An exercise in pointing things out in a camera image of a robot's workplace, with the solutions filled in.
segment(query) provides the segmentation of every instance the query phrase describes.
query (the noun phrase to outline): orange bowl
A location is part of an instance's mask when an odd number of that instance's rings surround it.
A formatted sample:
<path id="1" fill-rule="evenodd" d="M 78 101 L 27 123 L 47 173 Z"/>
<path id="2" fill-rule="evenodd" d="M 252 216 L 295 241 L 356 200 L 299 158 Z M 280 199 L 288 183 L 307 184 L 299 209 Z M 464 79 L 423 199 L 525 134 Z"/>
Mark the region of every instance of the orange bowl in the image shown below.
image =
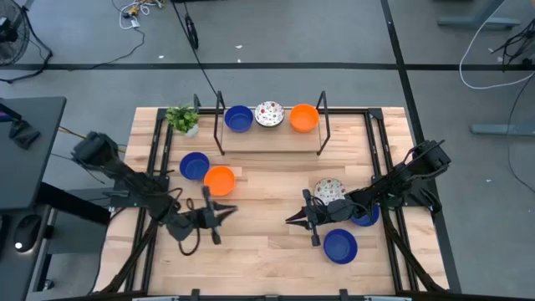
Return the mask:
<path id="1" fill-rule="evenodd" d="M 225 196 L 236 185 L 236 177 L 230 168 L 226 166 L 212 167 L 204 176 L 204 185 L 210 187 L 213 196 Z"/>
<path id="2" fill-rule="evenodd" d="M 319 113 L 312 105 L 296 105 L 290 111 L 290 124 L 299 133 L 308 133 L 318 122 Z"/>

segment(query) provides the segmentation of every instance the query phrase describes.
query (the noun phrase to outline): white flower pot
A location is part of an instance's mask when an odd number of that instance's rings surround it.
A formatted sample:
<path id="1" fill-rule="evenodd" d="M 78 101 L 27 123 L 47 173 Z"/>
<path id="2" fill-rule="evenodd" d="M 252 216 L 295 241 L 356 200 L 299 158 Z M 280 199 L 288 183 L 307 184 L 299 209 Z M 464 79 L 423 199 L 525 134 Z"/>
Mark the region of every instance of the white flower pot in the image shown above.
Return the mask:
<path id="1" fill-rule="evenodd" d="M 193 125 L 192 128 L 190 128 L 190 130 L 188 130 L 186 132 L 186 137 L 194 137 L 197 135 L 197 133 L 199 132 L 199 125 Z"/>

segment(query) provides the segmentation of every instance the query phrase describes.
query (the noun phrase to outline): blue bowl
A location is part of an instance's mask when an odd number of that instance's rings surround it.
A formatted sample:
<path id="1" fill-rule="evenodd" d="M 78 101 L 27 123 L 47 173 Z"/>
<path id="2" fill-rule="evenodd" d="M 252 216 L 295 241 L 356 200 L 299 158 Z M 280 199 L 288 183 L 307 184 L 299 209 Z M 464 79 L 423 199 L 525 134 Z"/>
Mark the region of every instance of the blue bowl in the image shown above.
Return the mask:
<path id="1" fill-rule="evenodd" d="M 358 250 L 353 234 L 344 229 L 334 229 L 325 236 L 325 254 L 337 264 L 350 263 L 357 256 Z"/>
<path id="2" fill-rule="evenodd" d="M 181 174 L 188 180 L 202 180 L 208 172 L 210 161 L 200 152 L 187 154 L 181 161 Z"/>
<path id="3" fill-rule="evenodd" d="M 249 130 L 252 120 L 252 111 L 245 105 L 235 105 L 225 114 L 225 123 L 236 133 L 243 133 Z"/>
<path id="4" fill-rule="evenodd" d="M 351 217 L 351 222 L 354 222 L 361 227 L 373 226 L 379 219 L 379 214 L 379 205 L 375 205 L 371 212 L 372 220 L 370 220 L 369 216 L 366 214 L 361 218 Z"/>

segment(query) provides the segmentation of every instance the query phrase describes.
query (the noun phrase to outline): wooden table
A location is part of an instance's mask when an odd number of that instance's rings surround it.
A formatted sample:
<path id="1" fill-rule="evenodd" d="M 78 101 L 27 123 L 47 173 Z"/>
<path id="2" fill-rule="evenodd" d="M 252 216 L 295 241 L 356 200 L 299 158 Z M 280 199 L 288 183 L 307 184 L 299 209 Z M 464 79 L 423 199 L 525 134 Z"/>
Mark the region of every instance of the wooden table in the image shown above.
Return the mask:
<path id="1" fill-rule="evenodd" d="M 157 108 L 138 108 L 130 134 L 125 163 L 136 171 L 146 171 Z M 413 146 L 403 108 L 383 108 L 385 127 L 394 163 L 401 161 Z M 164 227 L 158 232 L 150 277 L 149 294 L 189 295 L 193 288 L 212 295 L 335 295 L 341 288 L 349 294 L 393 294 L 390 261 L 381 221 L 372 227 L 341 222 L 318 227 L 320 236 L 334 228 L 352 232 L 359 245 L 356 259 L 346 265 L 331 263 L 322 247 L 312 247 L 310 232 L 289 226 L 284 220 L 304 204 L 302 189 L 312 189 L 325 177 L 340 179 L 348 189 L 370 184 L 373 174 L 364 118 L 330 115 L 331 139 L 321 156 L 315 153 L 226 153 L 221 156 L 213 138 L 213 115 L 202 115 L 197 137 L 173 135 L 169 169 L 170 188 L 183 187 L 182 207 L 187 197 L 202 207 L 202 183 L 188 181 L 178 172 L 183 156 L 202 151 L 212 166 L 230 166 L 237 177 L 236 188 L 217 197 L 224 204 L 238 205 L 239 211 L 220 227 L 222 244 L 213 245 L 208 231 L 201 231 L 198 251 L 184 257 L 177 242 Z M 162 127 L 160 166 L 166 126 Z M 374 127 L 375 137 L 379 132 Z M 380 156 L 385 172 L 384 157 Z M 127 209 L 118 216 L 107 233 L 95 290 L 103 288 L 130 255 L 138 209 Z M 413 253 L 427 272 L 447 287 L 436 232 L 429 212 L 422 207 L 404 209 Z M 184 243 L 193 246 L 193 232 Z M 405 261 L 398 251 L 405 289 L 409 289 Z M 139 287 L 142 256 L 135 288 Z"/>

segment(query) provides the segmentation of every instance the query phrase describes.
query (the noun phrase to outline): fan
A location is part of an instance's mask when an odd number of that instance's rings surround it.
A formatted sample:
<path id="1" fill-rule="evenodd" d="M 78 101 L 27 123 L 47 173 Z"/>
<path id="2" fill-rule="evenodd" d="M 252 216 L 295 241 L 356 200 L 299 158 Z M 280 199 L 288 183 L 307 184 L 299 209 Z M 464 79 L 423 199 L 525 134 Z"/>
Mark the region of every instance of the fan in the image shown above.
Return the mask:
<path id="1" fill-rule="evenodd" d="M 22 58 L 28 43 L 31 42 L 30 33 L 48 51 L 48 55 L 44 58 L 41 67 L 34 73 L 15 79 L 0 79 L 2 82 L 12 84 L 14 81 L 41 74 L 50 58 L 52 58 L 52 51 L 35 35 L 32 24 L 26 14 L 32 2 L 33 0 L 28 0 L 26 5 L 21 7 L 13 0 L 0 0 L 0 67 L 15 64 Z"/>
<path id="2" fill-rule="evenodd" d="M 29 42 L 28 20 L 13 0 L 0 0 L 0 66 L 15 64 Z"/>

